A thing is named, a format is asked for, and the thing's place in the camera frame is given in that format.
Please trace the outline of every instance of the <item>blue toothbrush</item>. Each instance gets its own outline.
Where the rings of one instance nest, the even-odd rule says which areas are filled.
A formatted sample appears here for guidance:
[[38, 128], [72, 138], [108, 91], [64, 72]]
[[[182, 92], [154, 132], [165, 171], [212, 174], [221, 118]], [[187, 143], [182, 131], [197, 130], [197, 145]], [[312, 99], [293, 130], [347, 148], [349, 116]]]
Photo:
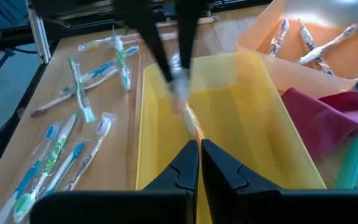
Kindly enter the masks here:
[[70, 169], [71, 165], [73, 165], [75, 159], [81, 154], [82, 150], [84, 149], [85, 143], [79, 143], [73, 150], [70, 155], [67, 156], [66, 160], [57, 170], [55, 176], [53, 177], [52, 181], [48, 185], [44, 197], [51, 195], [54, 193], [56, 187], [59, 185], [60, 181], [66, 175], [67, 171]]
[[22, 181], [20, 182], [19, 186], [15, 189], [11, 197], [6, 201], [5, 205], [0, 211], [0, 224], [6, 223], [9, 213], [11, 212], [12, 207], [16, 203], [16, 201], [20, 198], [23, 194], [25, 188], [33, 179], [35, 174], [38, 172], [41, 162], [44, 160], [45, 156], [48, 153], [50, 146], [53, 143], [57, 133], [59, 130], [59, 126], [56, 124], [52, 124], [49, 126], [47, 133], [45, 134], [45, 139], [47, 140], [47, 144], [45, 145], [44, 151], [41, 153], [41, 156], [36, 160], [32, 167], [25, 173]]

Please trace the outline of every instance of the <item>wooden table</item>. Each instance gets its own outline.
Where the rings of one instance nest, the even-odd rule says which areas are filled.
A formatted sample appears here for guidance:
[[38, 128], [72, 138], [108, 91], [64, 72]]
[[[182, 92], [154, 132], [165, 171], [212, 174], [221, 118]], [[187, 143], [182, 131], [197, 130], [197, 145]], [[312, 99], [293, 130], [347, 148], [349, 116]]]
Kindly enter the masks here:
[[[199, 27], [195, 42], [194, 56], [233, 52], [238, 36], [264, 10], [265, 6], [250, 7], [236, 11], [219, 13], [220, 21]], [[172, 32], [174, 27], [166, 27], [162, 32]], [[54, 122], [63, 123], [77, 111], [76, 101], [70, 99], [43, 114], [30, 118], [29, 113], [42, 103], [57, 97], [59, 90], [72, 82], [68, 57], [77, 57], [81, 71], [87, 72], [115, 57], [112, 49], [99, 49], [84, 54], [77, 51], [78, 44], [94, 39], [105, 38], [110, 32], [100, 32], [62, 39], [0, 160], [0, 208], [21, 181], [30, 164], [31, 154], [42, 140], [45, 130]], [[177, 50], [175, 41], [165, 43], [168, 55]], [[127, 59], [132, 72], [133, 90], [125, 94], [119, 76], [115, 76], [88, 92], [90, 103], [98, 119], [103, 111], [114, 113], [117, 121], [103, 142], [92, 165], [84, 173], [77, 185], [78, 190], [131, 190], [135, 187], [137, 148], [139, 137], [140, 101], [143, 69], [154, 63], [150, 52], [141, 47], [141, 52]], [[98, 122], [84, 124], [77, 122], [67, 142], [71, 150], [76, 141], [94, 139]], [[341, 156], [332, 155], [327, 161], [318, 163], [324, 180], [330, 186], [336, 176], [337, 164]]]

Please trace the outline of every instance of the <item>red cloth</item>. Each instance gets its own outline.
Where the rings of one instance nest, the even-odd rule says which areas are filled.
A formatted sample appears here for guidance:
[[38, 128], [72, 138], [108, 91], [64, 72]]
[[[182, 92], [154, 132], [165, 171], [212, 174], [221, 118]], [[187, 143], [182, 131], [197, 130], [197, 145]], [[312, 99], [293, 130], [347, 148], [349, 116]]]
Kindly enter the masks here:
[[350, 134], [358, 133], [358, 93], [345, 92], [320, 99], [294, 88], [282, 100], [310, 156], [319, 159]]

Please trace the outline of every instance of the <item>yellow bin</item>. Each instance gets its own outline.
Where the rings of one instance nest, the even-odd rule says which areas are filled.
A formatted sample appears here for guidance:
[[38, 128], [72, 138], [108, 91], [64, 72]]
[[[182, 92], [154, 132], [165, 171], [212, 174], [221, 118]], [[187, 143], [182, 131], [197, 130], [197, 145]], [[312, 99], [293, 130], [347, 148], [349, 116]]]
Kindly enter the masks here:
[[[194, 59], [190, 106], [205, 136], [286, 189], [325, 189], [257, 53]], [[136, 188], [143, 189], [191, 139], [172, 114], [158, 66], [144, 70]], [[199, 177], [197, 222], [211, 223]]]

